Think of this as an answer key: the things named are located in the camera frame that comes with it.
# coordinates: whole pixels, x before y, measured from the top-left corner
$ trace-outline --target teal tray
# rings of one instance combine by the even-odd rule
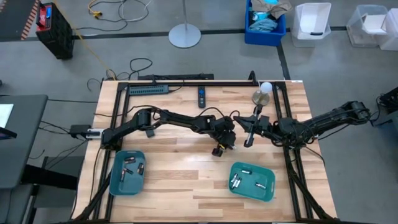
[[[134,156],[136,162],[124,165],[124,159]],[[144,173],[138,174],[137,169],[140,163],[144,164]],[[124,181],[120,182],[123,168],[126,167],[133,171],[133,174],[125,173]],[[119,151],[114,157],[113,169],[111,174],[111,183],[109,184],[109,192],[112,195],[136,195],[141,192],[144,186],[145,175],[145,156],[141,151]]]
[[[251,174],[242,173],[242,170],[251,171]],[[238,187],[232,189],[233,183],[231,183],[231,180],[235,174],[238,174],[237,178],[242,178],[242,181]],[[256,183],[265,186],[266,189],[257,187]],[[269,202],[275,193],[275,174],[265,167],[235,162],[229,174],[228,188],[234,194]]]

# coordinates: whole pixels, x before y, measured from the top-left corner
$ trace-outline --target gray floor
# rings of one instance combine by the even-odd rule
[[[105,24],[87,15],[89,1],[59,0],[59,3],[76,27],[114,29],[114,24]],[[311,1],[291,2],[297,5]],[[344,26],[358,4],[398,7],[395,0],[332,1],[330,25]],[[117,6],[98,9],[104,17],[117,19]],[[243,0],[187,0],[190,22],[202,30],[242,29],[244,7]],[[181,8],[180,1],[154,0],[149,6],[148,18],[110,33],[167,32],[182,22]],[[142,8],[136,2],[127,2],[125,12],[126,17],[139,17]],[[288,13],[288,27],[292,18],[293,13]],[[82,33],[105,34],[96,30]],[[254,70],[261,79],[284,79],[276,48],[246,45],[243,37],[243,34],[203,35],[200,43],[191,49],[177,49],[169,44],[167,37],[97,39],[87,43],[116,73],[128,71],[132,58],[148,57],[154,64],[142,75],[204,72],[214,73],[217,79],[245,79]],[[304,80],[313,115],[349,100],[363,101],[375,111],[376,97],[398,86],[398,52],[353,48],[345,31],[333,31],[315,49],[295,48],[290,34],[284,37],[282,45],[291,78]],[[91,83],[93,91],[89,92],[86,81],[104,77],[102,66],[78,40],[74,58],[69,61],[55,60],[40,42],[0,43],[0,57],[0,78],[6,83],[0,88],[0,94],[45,93],[56,99],[96,100],[97,84]],[[43,120],[62,126],[90,124],[95,106],[48,102]],[[43,149],[46,156],[56,156],[76,144],[77,141],[68,137],[40,132],[31,156],[40,154]],[[320,144],[338,216],[357,222],[398,223],[396,131],[388,125],[382,128],[372,128],[370,124],[353,126]],[[73,155],[84,153],[82,147]],[[29,162],[39,165],[42,161]],[[35,222],[65,220],[71,206],[39,209]]]

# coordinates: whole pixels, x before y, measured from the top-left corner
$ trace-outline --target clear plastic container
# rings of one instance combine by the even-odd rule
[[[295,47],[315,47],[330,34],[330,3],[305,3],[295,7],[292,42]]]
[[[376,37],[381,50],[398,50],[398,9],[391,9],[386,17],[387,35]]]
[[[331,32],[329,24],[326,25],[325,34],[323,37],[326,37]],[[294,47],[316,47],[319,44],[322,44],[323,39],[321,40],[300,40],[295,37],[292,33],[292,42]]]
[[[388,10],[378,5],[358,5],[347,23],[347,33],[353,47],[377,47],[375,34],[368,34],[363,29],[363,17],[366,15],[387,15]]]

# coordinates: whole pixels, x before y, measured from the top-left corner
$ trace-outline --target floor lamp base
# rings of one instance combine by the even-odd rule
[[[186,30],[185,24],[173,27],[169,32],[170,43],[180,48],[193,47],[199,43],[201,37],[200,30],[191,24],[187,24],[187,28]]]

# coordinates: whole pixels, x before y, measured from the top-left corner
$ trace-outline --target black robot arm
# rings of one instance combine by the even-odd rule
[[[245,132],[249,133],[244,142],[245,147],[251,147],[254,134],[271,139],[275,146],[302,147],[311,144],[313,140],[342,124],[365,124],[370,119],[370,112],[362,102],[350,101],[330,112],[316,116],[304,122],[292,118],[282,118],[271,124],[269,117],[260,116],[261,105],[257,105],[250,117],[234,116]]]
[[[152,118],[158,114],[159,118],[152,124]],[[208,134],[217,141],[218,145],[213,150],[214,156],[221,156],[225,149],[234,149],[235,125],[229,116],[216,119],[214,115],[201,115],[196,117],[185,116],[162,110],[156,107],[141,109],[134,114],[132,119],[115,129],[105,129],[101,138],[101,147],[110,150],[120,148],[120,139],[134,131],[153,131],[162,124],[172,124],[189,128],[198,134]]]

